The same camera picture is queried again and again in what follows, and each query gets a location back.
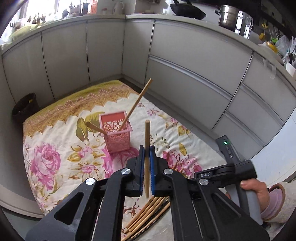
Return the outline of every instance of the purple cuff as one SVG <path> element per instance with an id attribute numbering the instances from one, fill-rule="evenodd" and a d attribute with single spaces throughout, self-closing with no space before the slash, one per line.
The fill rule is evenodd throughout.
<path id="1" fill-rule="evenodd" d="M 261 213 L 261 218 L 264 220 L 273 217 L 281 207 L 281 203 L 283 200 L 283 193 L 281 189 L 274 189 L 272 192 L 269 193 L 269 198 L 270 200 L 268 207 Z"/>

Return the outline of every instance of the black frying pan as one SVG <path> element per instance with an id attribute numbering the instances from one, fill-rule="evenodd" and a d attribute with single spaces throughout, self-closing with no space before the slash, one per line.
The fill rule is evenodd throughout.
<path id="1" fill-rule="evenodd" d="M 192 5 L 189 0 L 186 0 L 186 3 L 179 3 L 177 0 L 174 0 L 174 3 L 170 5 L 170 8 L 174 14 L 178 16 L 195 18 L 202 20 L 206 17 L 206 14 L 199 8 Z"/>

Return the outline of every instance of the floral tablecloth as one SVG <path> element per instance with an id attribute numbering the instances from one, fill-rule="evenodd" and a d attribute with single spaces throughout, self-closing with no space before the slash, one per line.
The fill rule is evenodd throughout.
<path id="1" fill-rule="evenodd" d="M 144 145 L 145 120 L 151 121 L 150 144 L 156 155 L 170 167 L 177 163 L 183 175 L 225 164 L 206 143 L 174 118 L 142 98 L 129 118 L 131 148 L 109 154 L 100 133 L 85 123 L 99 126 L 99 115 L 125 110 L 128 112 L 138 93 L 118 80 L 95 85 L 72 94 L 31 116 L 24 123 L 24 161 L 34 197 L 46 215 L 63 198 L 89 177 L 97 180 L 125 167 L 129 158 L 138 156 Z M 123 225 L 146 203 L 127 197 Z M 172 240 L 170 212 L 143 235 L 143 239 Z"/>

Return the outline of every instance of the kettle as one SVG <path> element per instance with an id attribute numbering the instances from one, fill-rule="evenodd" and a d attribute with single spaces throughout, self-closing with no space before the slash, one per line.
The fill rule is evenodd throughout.
<path id="1" fill-rule="evenodd" d="M 113 14 L 123 14 L 123 9 L 124 9 L 124 3 L 122 0 L 117 1 L 115 4 L 115 7 L 113 8 Z"/>

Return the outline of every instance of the gray handle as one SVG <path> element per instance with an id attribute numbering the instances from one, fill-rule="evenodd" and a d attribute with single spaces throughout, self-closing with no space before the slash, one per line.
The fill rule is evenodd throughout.
<path id="1" fill-rule="evenodd" d="M 229 193 L 231 200 L 240 207 L 239 196 L 237 193 L 238 191 L 237 191 L 236 185 L 235 184 L 228 185 L 225 187 L 225 189 Z M 263 221 L 261 219 L 261 211 L 260 211 L 260 205 L 259 205 L 257 194 L 251 190 L 249 191 L 244 190 L 244 192 L 246 192 L 246 196 L 247 196 L 250 217 L 254 219 L 259 225 L 262 225 Z"/>

